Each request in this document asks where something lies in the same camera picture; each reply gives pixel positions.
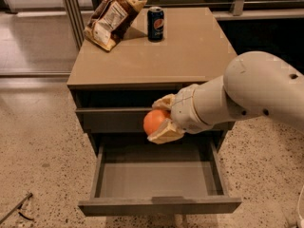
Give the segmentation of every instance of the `cabinet top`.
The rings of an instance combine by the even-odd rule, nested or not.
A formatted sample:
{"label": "cabinet top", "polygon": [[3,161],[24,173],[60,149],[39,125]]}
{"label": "cabinet top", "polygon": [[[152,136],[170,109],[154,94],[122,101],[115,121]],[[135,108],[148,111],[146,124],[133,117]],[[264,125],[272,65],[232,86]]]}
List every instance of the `cabinet top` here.
{"label": "cabinet top", "polygon": [[206,82],[237,56],[208,8],[164,9],[164,21],[164,39],[158,43],[147,39],[147,9],[110,52],[85,40],[68,87]]}

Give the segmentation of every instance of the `open drawer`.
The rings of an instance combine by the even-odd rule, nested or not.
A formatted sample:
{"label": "open drawer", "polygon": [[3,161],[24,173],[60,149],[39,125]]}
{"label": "open drawer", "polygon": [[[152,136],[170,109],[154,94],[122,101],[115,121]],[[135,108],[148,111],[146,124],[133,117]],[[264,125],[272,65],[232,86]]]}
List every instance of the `open drawer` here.
{"label": "open drawer", "polygon": [[210,133],[156,145],[143,133],[103,134],[86,216],[232,213]]}

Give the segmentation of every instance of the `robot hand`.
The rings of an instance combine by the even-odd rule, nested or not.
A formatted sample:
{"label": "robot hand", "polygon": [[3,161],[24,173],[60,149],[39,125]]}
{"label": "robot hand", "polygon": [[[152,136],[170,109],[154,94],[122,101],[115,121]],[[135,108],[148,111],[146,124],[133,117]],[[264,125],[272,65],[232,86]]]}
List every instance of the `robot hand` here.
{"label": "robot hand", "polygon": [[304,76],[283,60],[261,51],[243,53],[222,76],[153,103],[153,108],[170,110],[171,119],[148,139],[171,142],[185,132],[196,134],[215,124],[262,115],[304,133],[303,90]]}

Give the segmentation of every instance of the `white cable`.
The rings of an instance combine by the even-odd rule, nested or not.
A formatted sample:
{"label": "white cable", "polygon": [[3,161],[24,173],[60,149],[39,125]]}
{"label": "white cable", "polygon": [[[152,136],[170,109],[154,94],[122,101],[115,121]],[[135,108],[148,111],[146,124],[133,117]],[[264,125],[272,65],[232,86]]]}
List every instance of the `white cable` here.
{"label": "white cable", "polygon": [[303,195],[303,190],[304,190],[304,185],[303,185],[302,190],[300,192],[300,197],[298,198],[298,202],[297,202],[297,206],[296,206],[296,212],[297,212],[298,217],[299,217],[299,221],[297,222],[297,226],[299,228],[304,228],[304,226],[303,226],[304,218],[300,214],[300,202],[301,202],[301,198],[302,198],[302,195]]}

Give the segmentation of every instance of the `concrete floor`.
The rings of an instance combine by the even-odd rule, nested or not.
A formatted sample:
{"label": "concrete floor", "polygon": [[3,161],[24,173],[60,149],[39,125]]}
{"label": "concrete floor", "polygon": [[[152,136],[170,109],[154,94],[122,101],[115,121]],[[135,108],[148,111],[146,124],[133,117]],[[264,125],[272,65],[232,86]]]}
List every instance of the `concrete floor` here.
{"label": "concrete floor", "polygon": [[[0,70],[71,70],[77,50],[67,18],[0,13]],[[304,136],[266,118],[236,123],[219,151],[233,214],[86,218],[96,158],[66,79],[0,79],[0,218],[27,192],[26,220],[0,227],[292,227],[304,184]],[[301,202],[304,215],[304,199]]]}

